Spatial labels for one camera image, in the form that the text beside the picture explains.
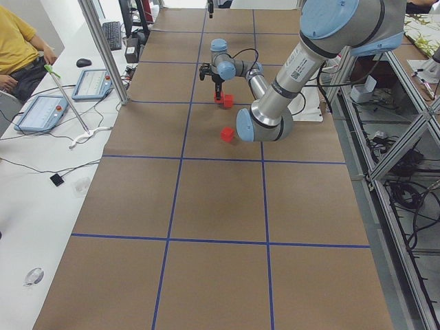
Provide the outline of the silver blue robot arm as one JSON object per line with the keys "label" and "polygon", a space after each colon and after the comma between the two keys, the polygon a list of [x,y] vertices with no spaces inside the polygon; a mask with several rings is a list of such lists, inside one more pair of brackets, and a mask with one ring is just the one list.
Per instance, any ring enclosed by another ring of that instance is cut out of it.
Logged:
{"label": "silver blue robot arm", "polygon": [[244,77],[255,97],[236,116],[236,132],[246,142],[271,142],[289,135],[293,115],[288,109],[309,79],[344,47],[352,56],[370,56],[400,46],[404,34],[405,1],[306,1],[300,17],[300,41],[271,83],[255,61],[228,53],[222,38],[211,42],[211,60],[199,68],[200,78],[211,76],[215,96],[221,85]]}

